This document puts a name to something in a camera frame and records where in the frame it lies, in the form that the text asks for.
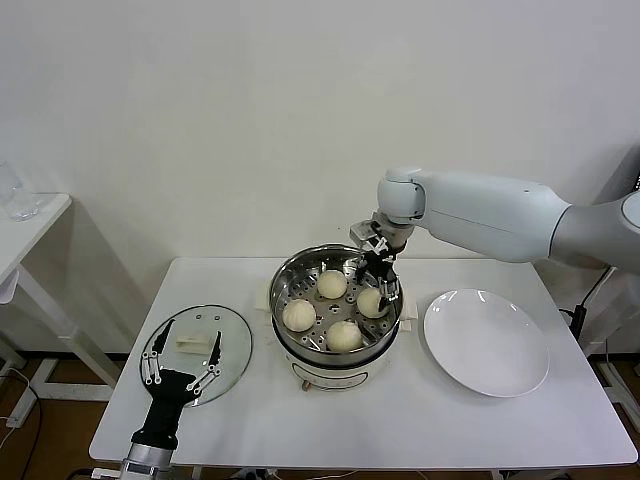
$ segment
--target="floor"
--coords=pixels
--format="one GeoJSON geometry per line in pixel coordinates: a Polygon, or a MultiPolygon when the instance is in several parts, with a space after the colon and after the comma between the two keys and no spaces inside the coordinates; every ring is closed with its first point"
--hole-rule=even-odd
{"type": "MultiPolygon", "coordinates": [[[[30,360],[23,373],[30,377],[40,360],[30,360]]],[[[633,373],[633,362],[614,362],[636,398],[640,399],[640,378],[633,373]]],[[[78,360],[61,360],[51,381],[68,383],[100,383],[98,378],[78,360]]],[[[24,386],[18,382],[6,381],[0,387],[0,415],[9,415],[24,386]]],[[[25,480],[47,479],[65,480],[67,475],[84,467],[101,466],[118,468],[115,464],[96,462],[89,458],[89,444],[93,432],[106,407],[104,403],[70,402],[58,400],[42,401],[42,427],[33,457],[24,476],[25,480]]],[[[640,434],[635,432],[619,409],[627,431],[640,447],[640,434]]],[[[37,407],[31,412],[25,425],[16,429],[0,449],[0,478],[20,480],[38,427],[37,407]]],[[[8,433],[4,422],[0,421],[0,441],[8,433]]],[[[218,480],[229,478],[235,469],[207,468],[201,478],[218,480]]],[[[304,480],[310,477],[339,474],[343,472],[280,470],[283,480],[304,480]]],[[[489,480],[488,472],[423,472],[429,480],[489,480]]],[[[573,480],[640,480],[640,466],[634,464],[623,467],[576,469],[569,472],[573,480]]],[[[358,472],[348,477],[350,480],[421,480],[416,472],[358,472]]]]}

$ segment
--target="black cable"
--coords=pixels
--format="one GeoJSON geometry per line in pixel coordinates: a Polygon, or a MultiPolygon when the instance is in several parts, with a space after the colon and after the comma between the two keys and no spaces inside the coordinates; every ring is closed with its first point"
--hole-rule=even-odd
{"type": "Polygon", "coordinates": [[[594,292],[602,284],[602,282],[604,282],[608,278],[608,275],[611,273],[611,270],[613,270],[613,268],[614,267],[611,267],[611,266],[605,268],[604,272],[602,272],[602,275],[600,275],[600,278],[598,278],[596,283],[593,284],[593,287],[591,287],[591,289],[584,296],[584,298],[582,299],[582,302],[576,305],[576,307],[573,309],[573,312],[571,310],[567,310],[566,308],[558,309],[561,312],[569,315],[569,317],[571,318],[571,323],[569,324],[569,330],[571,330],[571,333],[573,334],[576,340],[580,338],[580,334],[582,333],[582,327],[584,326],[584,320],[587,317],[587,308],[584,306],[584,304],[587,303],[587,300],[589,300],[591,295],[594,294],[594,292]]]}
{"type": "Polygon", "coordinates": [[[93,468],[77,468],[73,472],[71,472],[69,476],[67,476],[67,480],[71,480],[72,478],[78,477],[80,475],[84,477],[91,477],[92,473],[93,473],[93,468]]]}
{"type": "Polygon", "coordinates": [[[27,469],[29,468],[29,464],[31,463],[31,458],[33,457],[33,452],[36,449],[36,445],[38,444],[38,440],[40,439],[40,430],[42,430],[42,403],[40,403],[40,397],[36,393],[36,391],[29,385],[24,378],[14,377],[12,375],[0,375],[0,378],[8,378],[9,380],[14,380],[16,382],[20,382],[25,385],[31,393],[33,393],[36,397],[36,403],[38,404],[38,431],[36,432],[36,437],[33,440],[33,445],[31,445],[31,451],[29,452],[29,456],[27,457],[27,463],[24,464],[24,468],[22,469],[22,475],[20,475],[20,480],[24,480],[25,475],[27,474],[27,469]]]}
{"type": "Polygon", "coordinates": [[[605,269],[604,272],[602,272],[602,275],[600,275],[600,278],[598,279],[598,281],[596,281],[596,283],[593,284],[593,287],[591,287],[591,290],[589,290],[589,292],[585,295],[585,297],[582,299],[582,302],[580,302],[580,306],[584,307],[584,304],[587,300],[589,300],[589,297],[591,296],[591,294],[594,292],[594,290],[596,288],[598,288],[598,285],[600,285],[600,283],[602,282],[602,280],[605,279],[605,277],[608,275],[608,273],[611,271],[613,267],[607,267],[605,269]]]}

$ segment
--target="white table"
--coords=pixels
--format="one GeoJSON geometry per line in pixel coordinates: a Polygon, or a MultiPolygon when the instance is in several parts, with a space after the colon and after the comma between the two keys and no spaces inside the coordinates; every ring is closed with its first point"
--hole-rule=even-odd
{"type": "Polygon", "coordinates": [[[184,308],[219,303],[238,311],[254,338],[244,376],[228,393],[186,409],[178,464],[353,469],[520,469],[622,464],[636,449],[531,265],[488,259],[396,263],[420,315],[454,288],[489,290],[520,305],[549,340],[551,368],[535,392],[486,397],[459,385],[418,334],[401,332],[390,364],[343,392],[311,389],[287,369],[256,290],[284,259],[179,258],[158,292],[90,447],[99,460],[127,455],[150,397],[139,357],[151,333],[184,308]]]}
{"type": "MultiPolygon", "coordinates": [[[[41,398],[102,400],[111,395],[120,371],[118,367],[100,350],[69,316],[62,307],[46,292],[35,278],[20,264],[33,246],[49,230],[51,225],[71,204],[66,194],[37,195],[40,211],[34,217],[16,222],[5,215],[0,215],[0,285],[17,276],[18,285],[47,314],[44,322],[57,337],[87,364],[105,385],[61,385],[47,383],[49,374],[55,367],[55,360],[45,360],[31,380],[31,386],[41,398]]],[[[22,359],[13,349],[0,339],[0,356],[7,359],[0,375],[6,375],[12,366],[24,366],[22,359]]],[[[20,427],[33,406],[35,399],[30,391],[25,390],[16,404],[7,426],[20,427]]]]}

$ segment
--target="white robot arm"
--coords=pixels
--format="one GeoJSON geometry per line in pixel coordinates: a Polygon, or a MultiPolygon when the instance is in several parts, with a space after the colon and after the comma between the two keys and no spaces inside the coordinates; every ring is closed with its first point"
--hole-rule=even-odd
{"type": "Polygon", "coordinates": [[[378,204],[371,220],[351,227],[351,237],[383,257],[395,258],[419,226],[506,262],[551,258],[640,273],[640,193],[576,206],[535,182],[405,167],[387,171],[378,184],[378,204]]]}

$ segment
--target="metal frame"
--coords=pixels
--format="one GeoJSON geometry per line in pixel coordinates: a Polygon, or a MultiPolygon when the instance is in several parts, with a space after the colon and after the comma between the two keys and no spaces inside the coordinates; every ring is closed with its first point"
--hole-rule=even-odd
{"type": "MultiPolygon", "coordinates": [[[[31,387],[42,399],[108,402],[113,388],[118,382],[120,369],[69,318],[62,307],[42,288],[23,265],[18,265],[16,270],[18,285],[45,312],[44,324],[106,383],[106,385],[49,383],[47,380],[53,372],[57,360],[45,359],[30,380],[31,387]]],[[[7,358],[7,364],[2,371],[5,369],[8,371],[11,366],[24,367],[25,360],[3,342],[0,342],[0,356],[7,358]]],[[[7,420],[7,426],[21,427],[35,401],[33,393],[28,388],[25,389],[7,420]]]]}
{"type": "Polygon", "coordinates": [[[609,300],[607,307],[590,320],[580,335],[580,347],[585,356],[596,353],[618,329],[640,316],[640,305],[627,289],[609,300]]]}
{"type": "Polygon", "coordinates": [[[627,385],[621,381],[620,373],[618,373],[614,365],[606,362],[598,362],[596,366],[609,385],[611,385],[610,387],[604,387],[607,397],[609,397],[611,403],[620,404],[624,413],[629,417],[633,428],[640,432],[640,405],[638,405],[635,397],[629,393],[627,385]]]}
{"type": "MultiPolygon", "coordinates": [[[[78,400],[83,402],[108,402],[113,389],[108,385],[84,385],[77,383],[49,383],[47,380],[56,368],[58,360],[45,358],[29,381],[42,400],[78,400]]],[[[36,397],[28,388],[11,411],[7,427],[20,428],[36,403],[36,397]]]]}

